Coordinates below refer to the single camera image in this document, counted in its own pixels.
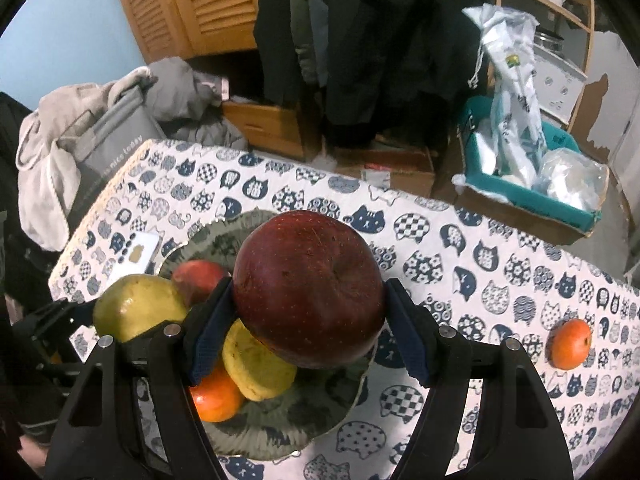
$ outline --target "hanging clothes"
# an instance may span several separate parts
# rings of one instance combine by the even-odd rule
[[[308,0],[311,29],[316,53],[318,84],[324,88],[329,76],[327,56],[329,49],[329,0]]]
[[[420,92],[452,102],[467,91],[479,36],[462,9],[485,1],[330,0],[328,120],[370,123]]]
[[[264,72],[264,96],[278,105],[297,102],[302,76],[291,35],[290,0],[258,0],[254,38]]]
[[[318,84],[316,71],[316,52],[311,28],[309,0],[290,0],[291,36],[298,55],[298,64],[302,79],[308,85]]]

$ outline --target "fruit plate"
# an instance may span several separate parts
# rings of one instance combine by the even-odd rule
[[[158,275],[171,278],[178,265],[196,259],[232,270],[242,242],[273,216],[270,211],[253,210],[203,226],[167,255]],[[293,386],[284,394],[262,402],[247,401],[225,422],[203,422],[214,452],[252,460],[278,460],[300,452],[313,439],[339,426],[361,397],[364,400],[364,381],[374,354],[372,348],[356,362],[332,370],[299,368]],[[143,418],[150,413],[142,405],[141,412]]]

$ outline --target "blue wall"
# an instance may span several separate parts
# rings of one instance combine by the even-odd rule
[[[120,0],[27,0],[0,36],[0,91],[31,109],[60,86],[144,64]]]

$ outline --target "wooden shelf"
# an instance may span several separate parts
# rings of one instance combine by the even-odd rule
[[[587,33],[591,33],[589,27],[587,27],[587,25],[585,25],[583,22],[581,22],[581,20],[580,20],[580,18],[578,18],[578,16],[576,16],[572,12],[569,12],[564,7],[561,7],[558,4],[555,4],[550,0],[537,0],[537,1],[539,1],[541,4],[544,4],[545,6],[547,6],[553,12],[556,12],[556,13],[560,14],[561,16],[564,16],[570,22],[575,23],[575,25],[577,25],[578,27],[580,27],[582,30],[586,31]]]

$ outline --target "plastic bag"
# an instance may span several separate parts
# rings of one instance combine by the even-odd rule
[[[607,196],[609,168],[567,148],[546,152],[534,184],[540,193],[587,212],[599,211]]]
[[[482,119],[472,135],[476,136],[480,170],[487,175],[494,174],[498,161],[498,139],[492,134],[491,121],[488,118]]]
[[[532,76],[538,22],[527,12],[489,4],[463,12],[480,29],[481,45],[495,67],[491,128],[498,139],[497,173],[514,175],[531,188],[546,152]]]

